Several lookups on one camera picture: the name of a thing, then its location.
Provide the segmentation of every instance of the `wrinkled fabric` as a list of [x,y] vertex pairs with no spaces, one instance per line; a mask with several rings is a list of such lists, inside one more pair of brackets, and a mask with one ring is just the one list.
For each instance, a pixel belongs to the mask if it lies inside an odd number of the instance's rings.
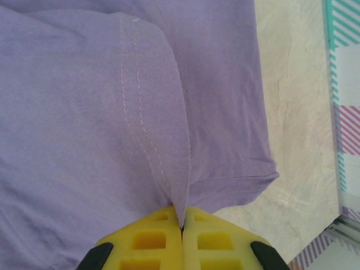
[[278,176],[251,0],[0,1],[0,266],[73,269]]

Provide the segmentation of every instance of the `marble surface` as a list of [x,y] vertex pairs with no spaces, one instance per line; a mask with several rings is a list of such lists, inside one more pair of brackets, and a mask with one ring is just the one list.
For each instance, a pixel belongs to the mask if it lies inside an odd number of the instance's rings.
[[216,215],[265,237],[289,262],[338,215],[321,1],[255,0],[269,139],[280,178]]

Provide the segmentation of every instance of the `pink stripe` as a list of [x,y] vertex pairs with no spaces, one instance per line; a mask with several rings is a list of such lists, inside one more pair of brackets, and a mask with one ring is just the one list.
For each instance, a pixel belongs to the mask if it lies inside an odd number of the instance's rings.
[[[343,126],[341,126],[341,127],[343,130],[347,131],[347,129],[345,127],[343,127]],[[343,136],[346,137],[350,142],[352,142],[355,146],[358,147],[358,149],[356,149],[354,146],[350,145],[346,140],[342,140],[343,142],[346,142],[358,155],[360,155],[360,145],[357,144],[356,142],[354,142],[353,139],[349,135],[347,135],[342,129],[340,129],[338,127],[336,127],[335,129],[341,132],[341,138]]]
[[[341,106],[341,108],[344,111],[346,111],[348,114],[350,114],[353,118],[356,118],[357,121],[360,122],[360,118],[354,115],[348,108],[346,108],[345,106]],[[344,115],[350,122],[352,122],[354,125],[356,125],[357,128],[360,129],[360,125],[357,122],[355,122],[353,119],[351,119],[348,115],[346,115],[345,113],[341,113],[341,115]]]
[[355,155],[355,153],[353,153],[350,149],[348,149],[346,146],[344,146],[344,145],[342,144],[342,142],[339,141],[338,144],[340,144],[341,147],[342,147],[343,149],[345,149],[347,153],[352,154],[352,155]]
[[360,142],[360,137],[356,136],[354,133],[352,133],[351,130],[349,130],[344,124],[342,124],[342,122],[336,121],[338,123],[338,125],[341,126],[341,129],[337,127],[337,129],[342,133],[343,129],[349,133],[352,137],[354,137],[357,141]]
[[342,115],[340,116],[340,124],[342,125],[342,123],[345,123],[353,132],[355,132],[357,135],[360,136],[360,132],[359,132],[355,127],[353,127],[352,124],[350,124],[348,121],[346,121],[346,120],[344,119],[344,117],[347,118],[348,116],[342,114]]
[[348,147],[352,149],[353,152],[360,156],[360,152],[353,145],[351,145],[351,143],[349,143],[347,140],[343,140],[342,142],[343,144],[348,145]]
[[353,111],[355,111],[358,115],[360,115],[360,110],[355,107],[355,106],[350,106],[351,109],[353,109]]

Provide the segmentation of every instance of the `square hole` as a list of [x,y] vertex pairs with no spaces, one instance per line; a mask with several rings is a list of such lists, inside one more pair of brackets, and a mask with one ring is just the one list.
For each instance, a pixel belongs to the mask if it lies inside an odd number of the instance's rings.
[[197,249],[233,250],[230,235],[225,232],[203,232],[197,236]]
[[163,231],[140,231],[133,239],[134,249],[165,249],[167,236]]
[[122,260],[120,270],[160,270],[158,259]]
[[201,259],[201,270],[244,270],[240,261],[236,259]]

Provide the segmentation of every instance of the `striped fabric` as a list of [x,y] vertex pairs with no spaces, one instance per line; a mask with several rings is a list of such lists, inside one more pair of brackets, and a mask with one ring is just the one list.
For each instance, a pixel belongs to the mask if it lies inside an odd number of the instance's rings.
[[353,209],[343,206],[343,214],[346,215],[348,218],[351,218],[357,222],[360,222],[360,213]]
[[345,192],[347,182],[343,155],[360,155],[360,108],[340,105],[336,49],[360,44],[360,0],[326,0],[326,10],[339,182],[341,191]]
[[331,70],[331,89],[332,89],[332,99],[334,102],[334,112],[335,112],[335,134],[336,134],[336,143],[337,143],[337,160],[339,165],[339,182],[341,191],[347,190],[347,182],[345,176],[345,163],[344,163],[344,150],[343,150],[343,138],[341,136],[341,117],[339,109],[339,91],[338,91],[338,74],[336,72],[336,56],[335,51],[330,50],[330,70]]
[[343,153],[360,155],[360,107],[335,106],[335,115],[341,137],[338,146]]
[[334,45],[360,44],[360,0],[332,0]]
[[316,237],[305,249],[289,264],[291,270],[303,270],[309,267],[314,260],[331,244],[332,240],[324,235]]

